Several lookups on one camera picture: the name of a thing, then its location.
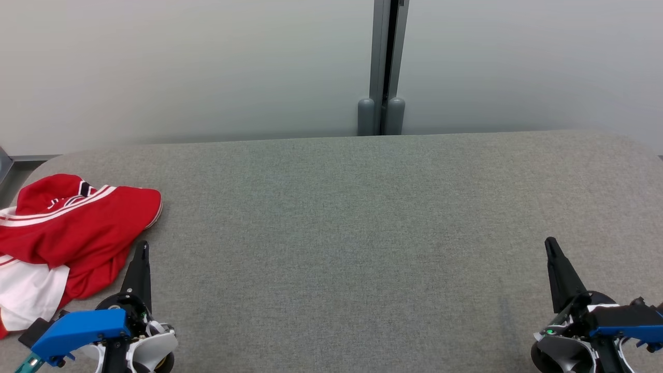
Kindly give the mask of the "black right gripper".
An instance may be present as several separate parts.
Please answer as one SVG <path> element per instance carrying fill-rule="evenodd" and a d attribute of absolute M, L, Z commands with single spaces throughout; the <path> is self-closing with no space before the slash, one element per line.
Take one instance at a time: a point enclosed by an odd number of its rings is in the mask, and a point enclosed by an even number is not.
<path fill-rule="evenodd" d="M 599 291 L 587 290 L 556 238 L 547 237 L 544 244 L 555 317 L 538 331 L 538 337 L 586 337 L 584 318 L 598 307 L 616 307 L 616 302 Z"/>

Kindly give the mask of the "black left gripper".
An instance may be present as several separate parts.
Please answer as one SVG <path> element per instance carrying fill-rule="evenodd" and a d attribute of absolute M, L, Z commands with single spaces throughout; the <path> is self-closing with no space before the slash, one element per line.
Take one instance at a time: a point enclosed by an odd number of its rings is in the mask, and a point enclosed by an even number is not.
<path fill-rule="evenodd" d="M 121 286 L 122 293 L 116 293 L 102 300 L 96 310 L 123 309 L 128 333 L 123 337 L 147 335 L 152 317 L 150 246 L 146 240 L 136 243 L 133 259 L 128 265 Z"/>

